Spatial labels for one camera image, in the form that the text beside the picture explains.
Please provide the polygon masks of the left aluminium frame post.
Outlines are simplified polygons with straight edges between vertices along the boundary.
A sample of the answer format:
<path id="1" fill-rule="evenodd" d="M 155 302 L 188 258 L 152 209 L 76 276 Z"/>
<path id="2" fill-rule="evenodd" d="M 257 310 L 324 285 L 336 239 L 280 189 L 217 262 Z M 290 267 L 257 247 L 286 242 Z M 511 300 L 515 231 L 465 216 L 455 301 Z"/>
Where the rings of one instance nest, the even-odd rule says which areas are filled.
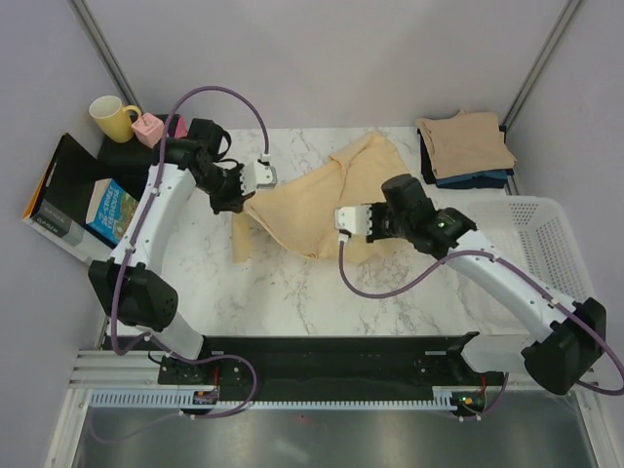
<path id="1" fill-rule="evenodd" d="M 133 90 L 126 74 L 124 73 L 119 61 L 108 44 L 98 21 L 85 0 L 68 0 L 68 6 L 71 8 L 74 16 L 77 18 L 87 38 L 91 42 L 93 48 L 115 85 L 117 91 L 125 103 L 139 105 L 137 95 Z"/>

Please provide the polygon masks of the yellow mug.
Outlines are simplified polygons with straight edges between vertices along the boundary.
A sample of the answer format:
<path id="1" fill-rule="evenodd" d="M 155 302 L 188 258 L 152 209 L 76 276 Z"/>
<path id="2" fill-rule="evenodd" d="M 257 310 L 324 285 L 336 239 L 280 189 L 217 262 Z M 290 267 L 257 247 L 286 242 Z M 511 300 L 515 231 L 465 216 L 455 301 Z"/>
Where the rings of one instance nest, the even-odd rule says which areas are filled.
<path id="1" fill-rule="evenodd" d="M 136 105 L 124 105 L 116 96 L 95 99 L 89 114 L 103 133 L 116 143 L 126 143 L 134 136 L 131 114 L 138 119 L 142 112 Z"/>

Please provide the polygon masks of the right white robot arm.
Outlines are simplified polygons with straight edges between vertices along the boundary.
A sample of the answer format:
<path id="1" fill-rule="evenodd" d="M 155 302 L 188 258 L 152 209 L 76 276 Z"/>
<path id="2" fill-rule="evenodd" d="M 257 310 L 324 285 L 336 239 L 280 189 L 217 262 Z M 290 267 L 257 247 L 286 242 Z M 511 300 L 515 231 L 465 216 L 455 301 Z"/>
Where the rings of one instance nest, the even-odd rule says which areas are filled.
<path id="1" fill-rule="evenodd" d="M 525 371 L 545 390 L 563 395 L 604 355 L 605 308 L 558 291 L 500 253 L 476 222 L 456 208 L 437 208 L 411 175 L 381 186 L 383 199 L 364 209 L 373 243 L 402 239 L 468 278 L 525 328 L 517 336 L 476 334 L 447 358 L 448 376 L 471 382 L 481 372 Z"/>

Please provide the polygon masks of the folded tan t shirt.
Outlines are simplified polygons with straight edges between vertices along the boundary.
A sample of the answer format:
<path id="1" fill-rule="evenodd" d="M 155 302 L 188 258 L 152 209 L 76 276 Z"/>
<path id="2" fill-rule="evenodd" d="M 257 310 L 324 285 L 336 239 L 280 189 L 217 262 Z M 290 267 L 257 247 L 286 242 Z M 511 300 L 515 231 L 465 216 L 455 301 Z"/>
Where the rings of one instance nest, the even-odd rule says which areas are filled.
<path id="1" fill-rule="evenodd" d="M 424 138 L 436 179 L 515 166 L 516 158 L 507 148 L 493 112 L 460 110 L 447 119 L 418 118 L 416 127 Z"/>

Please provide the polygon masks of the black and pink box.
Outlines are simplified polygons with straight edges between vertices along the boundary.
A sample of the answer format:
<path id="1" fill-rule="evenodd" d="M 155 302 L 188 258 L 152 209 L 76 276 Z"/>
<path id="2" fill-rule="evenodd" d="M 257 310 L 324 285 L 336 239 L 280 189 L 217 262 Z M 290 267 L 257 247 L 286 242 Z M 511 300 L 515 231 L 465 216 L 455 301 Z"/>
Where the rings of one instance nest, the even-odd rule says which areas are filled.
<path id="1" fill-rule="evenodd" d="M 175 114 L 169 126 L 165 125 L 168 118 L 166 114 L 153 114 L 164 122 L 164 130 L 168 137 L 186 137 L 188 134 L 186 121 L 179 114 Z M 97 154 L 97 159 L 109 168 L 138 167 L 146 165 L 149 167 L 154 160 L 158 160 L 159 143 L 150 149 L 141 144 L 135 134 L 126 143 L 116 143 L 106 136 Z"/>

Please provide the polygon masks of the folded black t shirt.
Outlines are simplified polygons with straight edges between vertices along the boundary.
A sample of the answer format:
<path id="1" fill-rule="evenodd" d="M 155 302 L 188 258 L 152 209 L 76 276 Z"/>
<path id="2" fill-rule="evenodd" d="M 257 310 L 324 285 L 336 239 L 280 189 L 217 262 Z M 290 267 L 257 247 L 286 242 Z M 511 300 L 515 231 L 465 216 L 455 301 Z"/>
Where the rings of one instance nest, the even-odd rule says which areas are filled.
<path id="1" fill-rule="evenodd" d="M 425 143 L 424 136 L 422 135 L 420 130 L 416 130 L 416 133 L 419 136 L 420 171 L 421 171 L 423 180 L 426 184 L 435 185 L 437 183 L 437 179 L 433 174 L 432 163 L 431 163 L 429 152 Z"/>

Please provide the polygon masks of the right aluminium frame post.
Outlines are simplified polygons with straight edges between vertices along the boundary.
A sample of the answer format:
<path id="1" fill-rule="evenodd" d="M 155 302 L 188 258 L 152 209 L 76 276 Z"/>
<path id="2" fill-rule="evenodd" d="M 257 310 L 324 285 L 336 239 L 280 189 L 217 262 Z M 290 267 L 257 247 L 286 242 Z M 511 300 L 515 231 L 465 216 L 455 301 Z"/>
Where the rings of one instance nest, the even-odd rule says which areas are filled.
<path id="1" fill-rule="evenodd" d="M 547 39 L 536 56 L 523 84 L 519 88 L 502 125 L 510 131 L 525 107 L 539 79 L 566 37 L 568 30 L 584 6 L 584 0 L 568 0 L 557 17 Z"/>

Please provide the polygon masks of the blue paperback book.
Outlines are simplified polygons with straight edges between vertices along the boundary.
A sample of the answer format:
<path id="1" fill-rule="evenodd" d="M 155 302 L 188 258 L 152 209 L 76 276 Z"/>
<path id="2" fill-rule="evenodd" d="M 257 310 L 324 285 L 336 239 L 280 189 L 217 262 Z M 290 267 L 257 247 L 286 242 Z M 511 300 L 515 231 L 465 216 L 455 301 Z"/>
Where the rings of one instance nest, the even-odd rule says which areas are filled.
<path id="1" fill-rule="evenodd" d="M 116 246 L 126 234 L 137 206 L 138 200 L 114 179 L 100 179 L 94 185 L 86 213 L 86 223 L 106 241 Z"/>

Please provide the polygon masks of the white plastic basket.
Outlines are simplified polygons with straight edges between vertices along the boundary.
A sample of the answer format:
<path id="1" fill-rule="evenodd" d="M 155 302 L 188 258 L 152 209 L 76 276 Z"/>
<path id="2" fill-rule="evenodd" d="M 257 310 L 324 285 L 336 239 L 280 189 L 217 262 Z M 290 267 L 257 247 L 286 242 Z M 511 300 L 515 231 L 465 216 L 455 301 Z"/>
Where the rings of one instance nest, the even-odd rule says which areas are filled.
<path id="1" fill-rule="evenodd" d="M 539 197 L 481 197 L 457 207 L 476 222 L 493 246 L 527 274 L 576 302 L 595 295 L 562 207 Z M 512 312 L 464 273 L 460 300 L 483 334 L 526 334 Z"/>

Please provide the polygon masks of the aluminium frame post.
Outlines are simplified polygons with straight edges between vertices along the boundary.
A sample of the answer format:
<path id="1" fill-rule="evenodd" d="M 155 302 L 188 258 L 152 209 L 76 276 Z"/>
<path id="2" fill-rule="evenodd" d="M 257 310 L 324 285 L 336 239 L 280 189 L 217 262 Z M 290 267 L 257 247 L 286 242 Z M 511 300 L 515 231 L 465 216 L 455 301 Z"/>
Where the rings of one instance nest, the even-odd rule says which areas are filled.
<path id="1" fill-rule="evenodd" d="M 536 56 L 523 84 L 519 88 L 502 125 L 510 131 L 525 107 L 539 79 L 566 37 L 568 30 L 584 6 L 584 0 L 568 0 L 557 17 L 547 39 Z"/>
<path id="2" fill-rule="evenodd" d="M 108 44 L 98 21 L 85 0 L 68 0 L 68 6 L 71 8 L 74 16 L 77 18 L 87 38 L 91 42 L 93 48 L 115 85 L 117 91 L 125 103 L 139 105 L 137 95 L 133 90 L 126 74 L 124 73 L 119 61 Z"/>

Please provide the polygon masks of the black orange file folder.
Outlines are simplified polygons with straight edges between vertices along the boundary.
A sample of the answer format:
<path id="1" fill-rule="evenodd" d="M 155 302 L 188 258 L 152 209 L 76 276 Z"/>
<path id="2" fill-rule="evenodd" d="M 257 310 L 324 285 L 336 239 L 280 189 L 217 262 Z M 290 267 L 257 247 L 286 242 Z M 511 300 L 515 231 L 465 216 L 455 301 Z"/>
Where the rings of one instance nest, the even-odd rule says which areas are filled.
<path id="1" fill-rule="evenodd" d="M 113 244 L 87 224 L 96 183 L 108 176 L 103 163 L 72 135 L 62 135 L 22 220 L 86 264 L 108 259 Z"/>

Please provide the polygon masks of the pink cube block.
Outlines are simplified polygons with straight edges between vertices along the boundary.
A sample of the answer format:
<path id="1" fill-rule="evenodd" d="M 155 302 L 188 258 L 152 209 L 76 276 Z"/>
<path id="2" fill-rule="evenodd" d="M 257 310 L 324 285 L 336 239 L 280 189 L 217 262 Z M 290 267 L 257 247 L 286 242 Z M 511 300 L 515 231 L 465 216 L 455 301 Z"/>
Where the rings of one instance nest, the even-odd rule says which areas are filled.
<path id="1" fill-rule="evenodd" d="M 144 113 L 132 123 L 137 140 L 144 146 L 153 149 L 161 140 L 165 130 L 164 122 L 151 113 Z"/>

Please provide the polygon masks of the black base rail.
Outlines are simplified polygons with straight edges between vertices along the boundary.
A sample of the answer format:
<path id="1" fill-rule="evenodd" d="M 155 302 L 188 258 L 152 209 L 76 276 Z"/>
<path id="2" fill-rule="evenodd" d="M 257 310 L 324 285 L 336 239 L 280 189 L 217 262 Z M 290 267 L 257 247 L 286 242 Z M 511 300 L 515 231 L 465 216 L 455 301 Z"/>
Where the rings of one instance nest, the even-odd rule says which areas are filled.
<path id="1" fill-rule="evenodd" d="M 479 375 L 461 359 L 460 336 L 210 337 L 190 366 L 168 359 L 161 384 L 217 385 L 244 400 L 287 397 L 424 397 L 434 387 L 493 388 L 500 372 Z"/>

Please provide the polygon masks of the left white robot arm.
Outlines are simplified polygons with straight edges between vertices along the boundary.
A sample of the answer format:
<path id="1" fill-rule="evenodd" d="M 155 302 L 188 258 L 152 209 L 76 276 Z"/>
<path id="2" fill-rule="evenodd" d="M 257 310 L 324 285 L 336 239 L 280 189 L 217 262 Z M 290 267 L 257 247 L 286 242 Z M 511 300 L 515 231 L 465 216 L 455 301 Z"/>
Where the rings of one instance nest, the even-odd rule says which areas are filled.
<path id="1" fill-rule="evenodd" d="M 117 354 L 126 352 L 119 345 L 118 325 L 134 327 L 140 339 L 152 339 L 180 359 L 180 372 L 191 382 L 203 383 L 213 375 L 214 360 L 202 352 L 205 338 L 180 315 L 178 293 L 161 276 L 165 249 L 179 211 L 195 190 L 208 194 L 214 214 L 238 213 L 258 189 L 275 185 L 276 173 L 267 153 L 224 167 L 219 146 L 194 134 L 164 136 L 155 151 L 128 228 L 108 259 L 91 263 L 88 276 L 110 319 Z"/>

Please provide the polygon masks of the cream yellow t shirt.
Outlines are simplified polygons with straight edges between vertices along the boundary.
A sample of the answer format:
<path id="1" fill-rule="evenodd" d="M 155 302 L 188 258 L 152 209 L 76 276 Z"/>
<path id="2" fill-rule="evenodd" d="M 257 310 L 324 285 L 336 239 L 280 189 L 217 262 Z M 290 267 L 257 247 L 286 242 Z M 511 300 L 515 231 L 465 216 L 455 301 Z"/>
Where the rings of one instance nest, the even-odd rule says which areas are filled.
<path id="1" fill-rule="evenodd" d="M 323 167 L 270 190 L 257 191 L 232 217 L 233 261 L 252 256 L 250 222 L 284 249 L 308 259 L 336 259 L 334 211 L 382 202 L 381 185 L 408 172 L 396 146 L 378 132 L 361 136 Z"/>

